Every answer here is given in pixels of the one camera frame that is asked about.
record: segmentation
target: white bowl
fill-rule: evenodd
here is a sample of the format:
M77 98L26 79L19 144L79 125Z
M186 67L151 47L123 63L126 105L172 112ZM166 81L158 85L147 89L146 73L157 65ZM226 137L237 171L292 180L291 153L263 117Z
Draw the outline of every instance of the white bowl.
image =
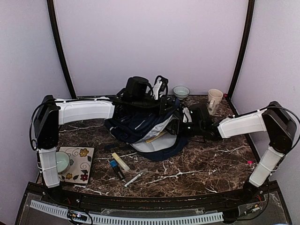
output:
M56 153L57 172L59 174L65 173L70 165L70 157L63 151Z
M179 100L185 99L190 93L189 89L184 86L177 86L173 88L173 92L175 97L177 97Z

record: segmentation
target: white pen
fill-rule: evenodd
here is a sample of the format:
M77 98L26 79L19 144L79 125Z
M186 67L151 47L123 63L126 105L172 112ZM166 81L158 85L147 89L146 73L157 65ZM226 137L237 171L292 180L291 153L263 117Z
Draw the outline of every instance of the white pen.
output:
M140 176L142 176L147 169L143 169L138 175L136 175L133 179L131 179L127 184L124 185L124 188L127 188L129 184L133 183L136 179L138 179Z

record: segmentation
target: wall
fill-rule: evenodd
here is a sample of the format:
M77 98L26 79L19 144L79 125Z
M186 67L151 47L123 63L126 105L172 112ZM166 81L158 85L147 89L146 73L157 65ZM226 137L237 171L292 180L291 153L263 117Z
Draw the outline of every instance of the wall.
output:
M131 76L192 94L229 89L247 0L56 0L77 95L116 94Z
M276 100L300 116L300 1L257 0L240 78L233 96L239 113ZM252 138L262 156L267 135ZM278 180L294 224L300 224L300 145L272 177Z
M31 114L47 94L69 98L45 0L0 1L0 221L14 224L37 177Z

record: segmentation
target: brown marble surface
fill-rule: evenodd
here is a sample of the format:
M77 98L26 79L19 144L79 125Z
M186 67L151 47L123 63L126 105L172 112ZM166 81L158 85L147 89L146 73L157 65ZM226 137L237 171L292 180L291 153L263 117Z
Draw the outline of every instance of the brown marble surface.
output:
M206 103L206 96L189 96L186 105ZM222 100L213 120L232 115L229 105ZM189 144L176 156L154 162L139 156L134 150L119 148L104 150L106 145L120 143L103 126L103 120L77 121L60 129L59 146L94 147L88 185L62 183L66 190L123 197L180 197L218 193L242 188L243 182L256 166L252 150L243 135L218 142ZM109 161L116 152L130 167L123 171L126 182L144 168L142 177L127 188L116 178Z

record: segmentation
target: white vent grille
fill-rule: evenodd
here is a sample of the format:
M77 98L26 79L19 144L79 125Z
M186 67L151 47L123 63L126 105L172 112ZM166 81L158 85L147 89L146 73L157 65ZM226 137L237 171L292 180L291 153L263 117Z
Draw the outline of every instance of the white vent grille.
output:
M67 219L68 210L60 206L53 206L43 202L31 201L31 208L51 214L56 217ZM199 215L192 217L175 217L175 218L126 218L126 217L109 217L90 213L95 225L202 225L223 221L223 213L212 213L208 215Z

